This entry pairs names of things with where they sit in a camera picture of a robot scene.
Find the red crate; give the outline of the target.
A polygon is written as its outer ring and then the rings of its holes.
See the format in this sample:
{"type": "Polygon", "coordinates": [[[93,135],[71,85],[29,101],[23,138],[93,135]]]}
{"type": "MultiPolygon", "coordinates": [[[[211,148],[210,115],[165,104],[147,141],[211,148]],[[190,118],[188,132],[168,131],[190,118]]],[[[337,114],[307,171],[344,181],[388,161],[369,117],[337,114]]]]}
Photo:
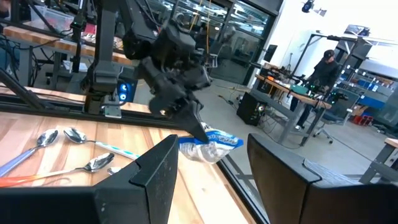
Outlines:
{"type": "Polygon", "coordinates": [[[369,126],[373,121],[373,117],[369,115],[355,116],[353,123],[360,126],[369,126]]]}

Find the blue storage bin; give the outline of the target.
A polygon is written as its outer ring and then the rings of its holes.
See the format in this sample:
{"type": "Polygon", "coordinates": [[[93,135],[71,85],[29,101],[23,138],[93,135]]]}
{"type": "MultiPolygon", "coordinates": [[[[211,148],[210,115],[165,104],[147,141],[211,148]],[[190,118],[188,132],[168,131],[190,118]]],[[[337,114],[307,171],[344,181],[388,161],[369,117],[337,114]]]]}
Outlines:
{"type": "Polygon", "coordinates": [[[386,103],[389,89],[379,82],[371,83],[359,80],[358,85],[363,88],[358,103],[375,109],[381,109],[386,103]]]}

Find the clear plastic storage box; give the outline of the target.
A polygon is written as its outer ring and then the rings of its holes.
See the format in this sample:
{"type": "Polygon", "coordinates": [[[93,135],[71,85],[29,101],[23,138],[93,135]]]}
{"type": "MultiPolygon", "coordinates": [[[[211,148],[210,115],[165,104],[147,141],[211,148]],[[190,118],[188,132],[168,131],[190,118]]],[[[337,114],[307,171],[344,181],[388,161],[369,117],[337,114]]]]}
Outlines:
{"type": "MultiPolygon", "coordinates": [[[[49,9],[46,6],[36,6],[37,10],[41,13],[42,17],[59,32],[70,30],[70,24],[73,22],[74,17],[68,14],[49,9]]],[[[33,27],[49,30],[40,16],[31,8],[30,9],[30,24],[33,27]]]]}

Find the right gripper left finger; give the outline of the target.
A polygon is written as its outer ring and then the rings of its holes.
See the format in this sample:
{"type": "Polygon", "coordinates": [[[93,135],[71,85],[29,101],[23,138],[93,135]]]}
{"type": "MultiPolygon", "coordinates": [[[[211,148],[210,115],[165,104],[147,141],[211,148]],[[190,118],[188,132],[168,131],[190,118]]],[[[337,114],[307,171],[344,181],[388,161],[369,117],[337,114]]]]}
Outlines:
{"type": "Polygon", "coordinates": [[[177,166],[171,134],[93,186],[0,189],[0,224],[167,224],[177,166]]]}

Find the spoon with orange handle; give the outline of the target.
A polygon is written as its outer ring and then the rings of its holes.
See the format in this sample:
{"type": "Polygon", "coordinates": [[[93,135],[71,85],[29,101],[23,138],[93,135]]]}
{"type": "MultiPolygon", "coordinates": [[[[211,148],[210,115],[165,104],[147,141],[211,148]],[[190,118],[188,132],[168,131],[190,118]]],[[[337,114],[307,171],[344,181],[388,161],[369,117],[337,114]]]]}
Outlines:
{"type": "Polygon", "coordinates": [[[71,172],[77,171],[85,171],[88,173],[98,172],[102,168],[106,167],[112,160],[114,159],[113,153],[105,153],[96,158],[91,159],[85,166],[77,167],[74,169],[68,170],[60,170],[55,172],[49,172],[47,174],[37,174],[31,176],[23,176],[23,177],[1,177],[0,178],[0,188],[3,187],[12,187],[15,185],[20,185],[26,182],[32,182],[39,179],[44,179],[47,177],[52,177],[56,175],[67,174],[71,172]]]}

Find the black rig frame with posts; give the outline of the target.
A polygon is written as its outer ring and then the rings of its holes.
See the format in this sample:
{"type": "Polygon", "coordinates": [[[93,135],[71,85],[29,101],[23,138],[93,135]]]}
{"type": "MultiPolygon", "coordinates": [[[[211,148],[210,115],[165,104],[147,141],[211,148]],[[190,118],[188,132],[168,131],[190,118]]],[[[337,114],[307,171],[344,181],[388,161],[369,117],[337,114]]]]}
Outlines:
{"type": "Polygon", "coordinates": [[[307,43],[303,47],[302,53],[298,58],[297,64],[295,68],[291,71],[291,75],[295,76],[297,74],[297,69],[308,49],[308,47],[316,42],[320,41],[322,38],[337,42],[336,48],[340,49],[342,53],[347,53],[345,61],[341,64],[341,66],[345,66],[345,69],[340,68],[340,71],[343,70],[346,72],[349,70],[348,68],[348,60],[352,57],[358,59],[357,63],[350,67],[352,72],[347,76],[346,81],[351,81],[354,77],[354,73],[358,74],[359,66],[362,62],[366,60],[366,55],[369,53],[373,43],[367,37],[355,36],[355,35],[343,35],[341,37],[336,35],[325,35],[320,33],[311,34],[307,43]]]}

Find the teal box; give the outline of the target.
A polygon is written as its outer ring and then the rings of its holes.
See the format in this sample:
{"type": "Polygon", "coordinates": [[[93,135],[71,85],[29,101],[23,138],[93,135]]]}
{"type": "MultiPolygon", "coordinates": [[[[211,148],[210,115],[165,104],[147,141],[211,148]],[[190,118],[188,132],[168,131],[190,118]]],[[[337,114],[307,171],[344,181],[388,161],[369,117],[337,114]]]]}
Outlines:
{"type": "Polygon", "coordinates": [[[290,91],[299,95],[306,95],[308,93],[308,88],[300,85],[291,85],[290,91]]]}

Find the long wooden workbench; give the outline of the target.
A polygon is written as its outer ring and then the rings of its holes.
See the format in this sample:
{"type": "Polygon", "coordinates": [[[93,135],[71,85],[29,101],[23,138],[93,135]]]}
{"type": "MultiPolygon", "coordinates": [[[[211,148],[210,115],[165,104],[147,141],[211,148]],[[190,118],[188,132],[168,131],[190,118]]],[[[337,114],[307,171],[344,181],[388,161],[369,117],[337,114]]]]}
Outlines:
{"type": "Polygon", "coordinates": [[[254,96],[258,96],[263,102],[266,103],[268,107],[274,109],[274,112],[266,111],[268,118],[273,119],[276,123],[283,127],[282,133],[277,138],[277,143],[283,144],[290,134],[295,134],[302,137],[302,141],[299,144],[304,147],[314,130],[319,123],[320,119],[324,115],[327,109],[331,108],[331,104],[326,103],[322,100],[314,100],[305,95],[299,95],[289,88],[286,88],[279,83],[272,81],[260,75],[256,75],[256,82],[251,88],[250,93],[254,96]],[[292,96],[298,99],[298,105],[294,111],[291,111],[288,107],[279,103],[277,98],[278,93],[286,93],[288,96],[292,96]],[[299,120],[302,111],[306,105],[314,106],[315,109],[319,109],[310,126],[305,130],[305,132],[294,131],[294,127],[299,120]]]}

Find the person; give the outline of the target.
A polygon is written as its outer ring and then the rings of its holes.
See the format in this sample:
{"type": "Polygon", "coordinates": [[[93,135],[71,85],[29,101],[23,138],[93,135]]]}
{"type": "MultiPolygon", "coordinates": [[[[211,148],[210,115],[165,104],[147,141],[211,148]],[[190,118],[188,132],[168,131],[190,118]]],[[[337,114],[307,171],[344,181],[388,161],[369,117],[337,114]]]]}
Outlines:
{"type": "MultiPolygon", "coordinates": [[[[313,73],[307,78],[307,83],[309,85],[320,86],[324,91],[328,91],[334,85],[337,74],[338,63],[335,61],[335,51],[332,49],[326,50],[322,59],[314,66],[313,73]]],[[[304,123],[306,122],[311,110],[312,106],[306,104],[304,111],[295,126],[297,131],[304,129],[304,123]]]]}

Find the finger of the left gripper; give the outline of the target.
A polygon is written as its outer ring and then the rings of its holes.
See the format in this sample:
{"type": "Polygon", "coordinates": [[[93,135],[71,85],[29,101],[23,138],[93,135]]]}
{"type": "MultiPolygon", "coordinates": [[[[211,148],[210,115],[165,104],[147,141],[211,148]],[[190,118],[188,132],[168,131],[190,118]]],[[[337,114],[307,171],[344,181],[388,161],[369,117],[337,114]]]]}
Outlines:
{"type": "Polygon", "coordinates": [[[194,138],[201,142],[208,143],[208,136],[201,124],[200,110],[201,104],[196,101],[190,101],[175,114],[175,122],[180,128],[190,133],[194,138]]]}

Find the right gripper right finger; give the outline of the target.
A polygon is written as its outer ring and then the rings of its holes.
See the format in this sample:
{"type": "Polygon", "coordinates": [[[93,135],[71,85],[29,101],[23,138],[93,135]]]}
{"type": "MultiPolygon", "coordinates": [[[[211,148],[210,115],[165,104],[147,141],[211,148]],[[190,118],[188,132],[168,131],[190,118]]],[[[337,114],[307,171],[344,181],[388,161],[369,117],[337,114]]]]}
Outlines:
{"type": "Polygon", "coordinates": [[[271,224],[398,224],[397,184],[362,184],[258,134],[247,152],[271,224]]]}

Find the black PC tower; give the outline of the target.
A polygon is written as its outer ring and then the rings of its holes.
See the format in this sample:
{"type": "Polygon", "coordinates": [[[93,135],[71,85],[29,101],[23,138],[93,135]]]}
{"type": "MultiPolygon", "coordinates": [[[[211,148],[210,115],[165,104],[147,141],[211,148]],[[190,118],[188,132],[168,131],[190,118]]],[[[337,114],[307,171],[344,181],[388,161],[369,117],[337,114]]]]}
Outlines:
{"type": "Polygon", "coordinates": [[[236,114],[245,124],[257,126],[264,114],[266,105],[258,97],[250,93],[245,93],[239,102],[236,114]]]}

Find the PC tower with blue fans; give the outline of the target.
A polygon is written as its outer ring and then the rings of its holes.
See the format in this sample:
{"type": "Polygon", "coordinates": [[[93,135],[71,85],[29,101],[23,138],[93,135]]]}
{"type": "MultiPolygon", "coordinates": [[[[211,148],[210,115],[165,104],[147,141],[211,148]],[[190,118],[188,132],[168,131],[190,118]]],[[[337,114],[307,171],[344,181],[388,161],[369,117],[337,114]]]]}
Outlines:
{"type": "Polygon", "coordinates": [[[130,102],[134,101],[134,96],[137,88],[137,80],[132,79],[119,79],[117,92],[119,96],[119,100],[122,102],[130,102]]]}

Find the dark computer monitor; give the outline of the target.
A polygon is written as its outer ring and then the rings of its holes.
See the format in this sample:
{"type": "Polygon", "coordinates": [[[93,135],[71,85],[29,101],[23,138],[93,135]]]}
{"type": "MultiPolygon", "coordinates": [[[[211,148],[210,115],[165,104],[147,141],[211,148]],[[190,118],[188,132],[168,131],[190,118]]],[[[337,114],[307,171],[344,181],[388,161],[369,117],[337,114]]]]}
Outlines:
{"type": "Polygon", "coordinates": [[[276,52],[276,49],[277,49],[277,45],[272,45],[272,44],[270,44],[270,45],[268,46],[268,48],[267,48],[267,50],[266,50],[266,53],[265,53],[265,55],[264,55],[264,60],[265,60],[266,62],[270,62],[270,61],[272,60],[272,58],[273,58],[273,56],[274,56],[274,54],[275,54],[275,52],[276,52]]]}

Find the spoon with teal striped handle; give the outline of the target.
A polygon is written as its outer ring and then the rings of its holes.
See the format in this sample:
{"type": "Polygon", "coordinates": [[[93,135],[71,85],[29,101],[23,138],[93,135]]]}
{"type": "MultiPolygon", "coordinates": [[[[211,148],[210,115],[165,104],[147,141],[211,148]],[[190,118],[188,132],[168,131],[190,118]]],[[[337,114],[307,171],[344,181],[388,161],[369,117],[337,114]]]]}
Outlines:
{"type": "Polygon", "coordinates": [[[75,142],[77,144],[83,144],[86,142],[93,142],[94,144],[96,144],[99,147],[105,148],[111,152],[115,152],[116,154],[120,154],[124,157],[128,157],[130,159],[136,160],[139,158],[138,154],[135,154],[131,151],[127,151],[124,149],[120,149],[116,146],[112,146],[100,141],[95,141],[95,140],[88,140],[87,136],[85,133],[75,129],[75,128],[65,128],[63,130],[64,135],[66,135],[66,137],[71,140],[72,142],[75,142]]]}

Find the blue office chair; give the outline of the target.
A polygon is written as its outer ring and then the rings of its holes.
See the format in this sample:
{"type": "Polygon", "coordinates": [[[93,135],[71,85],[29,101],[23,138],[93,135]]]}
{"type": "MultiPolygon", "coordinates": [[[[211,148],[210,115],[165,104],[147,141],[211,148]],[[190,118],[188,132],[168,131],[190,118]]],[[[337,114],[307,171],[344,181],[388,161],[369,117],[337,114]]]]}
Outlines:
{"type": "Polygon", "coordinates": [[[352,91],[336,87],[327,99],[327,102],[331,104],[331,108],[323,113],[320,119],[322,125],[313,133],[313,137],[323,133],[329,139],[329,143],[332,144],[333,137],[327,132],[325,126],[327,124],[344,126],[359,98],[360,96],[352,91]]]}

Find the blue and yellow snack bag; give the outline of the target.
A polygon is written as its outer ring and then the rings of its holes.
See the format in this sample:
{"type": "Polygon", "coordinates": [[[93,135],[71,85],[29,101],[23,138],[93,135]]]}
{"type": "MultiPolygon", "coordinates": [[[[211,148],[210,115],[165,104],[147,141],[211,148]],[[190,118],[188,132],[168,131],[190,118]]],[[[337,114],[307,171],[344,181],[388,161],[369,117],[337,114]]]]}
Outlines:
{"type": "Polygon", "coordinates": [[[201,122],[208,143],[204,143],[193,136],[179,137],[179,151],[189,160],[207,164],[215,164],[231,151],[241,147],[244,140],[225,131],[212,128],[201,122]]]}

